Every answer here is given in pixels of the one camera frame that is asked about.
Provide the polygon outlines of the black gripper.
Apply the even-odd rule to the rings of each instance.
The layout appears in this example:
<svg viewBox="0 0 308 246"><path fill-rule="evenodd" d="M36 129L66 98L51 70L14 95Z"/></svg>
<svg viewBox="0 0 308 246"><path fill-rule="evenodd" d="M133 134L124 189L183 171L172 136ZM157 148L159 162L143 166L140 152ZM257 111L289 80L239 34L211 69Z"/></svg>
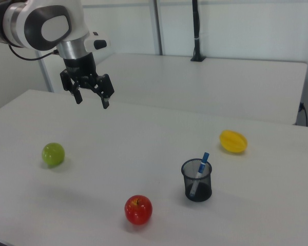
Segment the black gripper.
<svg viewBox="0 0 308 246"><path fill-rule="evenodd" d="M108 74L97 75L93 54L77 59L64 59L64 64L66 69L60 73L62 86L74 96L76 103L83 101L79 88L91 88L101 98L103 108L107 109L114 88Z"/></svg>

